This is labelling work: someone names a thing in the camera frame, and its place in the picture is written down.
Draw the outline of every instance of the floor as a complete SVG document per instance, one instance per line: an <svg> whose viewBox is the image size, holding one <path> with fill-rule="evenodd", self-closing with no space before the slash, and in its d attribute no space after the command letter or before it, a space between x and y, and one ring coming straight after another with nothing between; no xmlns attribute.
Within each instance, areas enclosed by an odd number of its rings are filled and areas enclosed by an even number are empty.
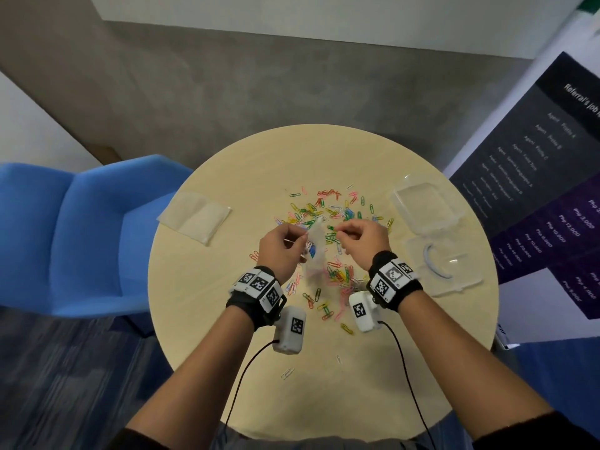
<svg viewBox="0 0 600 450"><path fill-rule="evenodd" d="M365 129L443 168L529 60L103 22L90 0L0 0L0 71L84 144L191 168L301 123Z"/></svg>
<svg viewBox="0 0 600 450"><path fill-rule="evenodd" d="M103 448L172 373L155 338L127 330L120 319L60 319L0 307L0 450ZM600 338L497 355L600 439ZM439 450L472 450L454 413L431 434ZM426 435L418 440L429 446Z"/></svg>

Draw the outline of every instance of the person's left arm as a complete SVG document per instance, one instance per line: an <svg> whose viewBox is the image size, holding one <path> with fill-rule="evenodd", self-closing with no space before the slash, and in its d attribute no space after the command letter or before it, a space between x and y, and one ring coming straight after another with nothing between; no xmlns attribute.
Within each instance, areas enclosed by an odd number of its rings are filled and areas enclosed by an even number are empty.
<svg viewBox="0 0 600 450"><path fill-rule="evenodd" d="M260 240L257 266L273 272L280 284L286 282L301 261L307 238L300 227L276 227ZM285 241L294 243L290 246ZM256 306L252 301L231 303L197 348L127 424L127 429L138 434L124 437L121 433L109 448L157 448L156 443L172 449L208 448L252 335L266 325L262 316L258 301ZM131 445L130 439L144 436L151 439L146 446L140 442Z"/></svg>

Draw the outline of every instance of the wristband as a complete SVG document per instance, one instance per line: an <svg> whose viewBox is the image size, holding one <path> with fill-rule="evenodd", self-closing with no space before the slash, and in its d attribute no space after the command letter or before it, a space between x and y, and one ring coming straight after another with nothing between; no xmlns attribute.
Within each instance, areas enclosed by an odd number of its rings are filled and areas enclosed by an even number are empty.
<svg viewBox="0 0 600 450"><path fill-rule="evenodd" d="M391 251L381 251L373 257L369 269L371 280L367 289L373 301L382 308L398 310L400 302L416 290L423 290L417 275Z"/></svg>
<svg viewBox="0 0 600 450"><path fill-rule="evenodd" d="M273 271L265 266L245 272L229 289L229 294L225 307L235 305L245 311L254 323L254 330L273 325L288 301Z"/></svg>

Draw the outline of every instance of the black sleeve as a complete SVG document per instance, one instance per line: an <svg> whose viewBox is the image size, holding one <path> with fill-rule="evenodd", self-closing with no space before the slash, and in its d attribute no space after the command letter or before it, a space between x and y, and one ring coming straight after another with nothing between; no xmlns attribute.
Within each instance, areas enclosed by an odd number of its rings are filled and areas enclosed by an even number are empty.
<svg viewBox="0 0 600 450"><path fill-rule="evenodd" d="M106 450L169 450L168 447L159 444L137 431L123 428L115 438L106 446Z"/></svg>
<svg viewBox="0 0 600 450"><path fill-rule="evenodd" d="M506 450L507 448L600 449L596 440L584 429L569 422L559 412L551 412L508 428L494 431L473 442L474 450Z"/></svg>

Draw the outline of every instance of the black cable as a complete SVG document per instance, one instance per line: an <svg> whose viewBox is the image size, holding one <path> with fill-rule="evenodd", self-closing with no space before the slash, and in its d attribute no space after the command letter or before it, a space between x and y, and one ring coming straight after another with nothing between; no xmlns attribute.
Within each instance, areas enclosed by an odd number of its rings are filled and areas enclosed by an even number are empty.
<svg viewBox="0 0 600 450"><path fill-rule="evenodd" d="M225 444L227 444L227 424L229 423L229 417L231 416L231 412L233 411L233 405L235 404L235 399L238 397L239 386L242 385L242 379L244 378L244 374L246 374L246 370L248 369L250 364L254 361L254 359L259 355L259 353L261 353L266 348L268 348L270 345L275 344L275 343L279 343L279 340L273 340L273 341L265 344L263 347L261 347L260 350L257 353L255 353L254 356L250 359L250 361L244 368L242 375L239 377L239 381L237 383L237 388L235 390L235 395L233 396L233 401L231 402L231 408L229 409L229 415L227 416L227 421L225 422L225 426L223 428L223 433L225 434Z"/></svg>
<svg viewBox="0 0 600 450"><path fill-rule="evenodd" d="M425 427L425 430L427 431L427 434L429 435L429 439L431 439L431 445L433 446L433 450L437 450L436 444L433 442L433 437L431 437L431 433L429 432L429 428L427 428L427 424L425 424L425 420L423 419L423 414L421 413L421 409L419 408L419 403L416 402L415 393L412 390L412 385L410 384L410 380L409 380L409 372L406 370L406 362L404 361L404 354L402 353L402 348L400 347L400 343L398 341L398 338L396 337L396 333L394 333L394 331L392 330L392 327L390 327L388 324L386 324L383 320L378 320L377 322L384 324L387 327L387 329L392 332L392 335L394 335L394 340L396 340L396 344L398 344L398 349L400 349L400 356L402 357L402 366L404 367L404 375L406 376L406 381L409 384L410 394L413 395L413 401L415 401L416 410L417 410L417 412L419 412L419 417L421 417L421 421L423 422L423 426Z"/></svg>

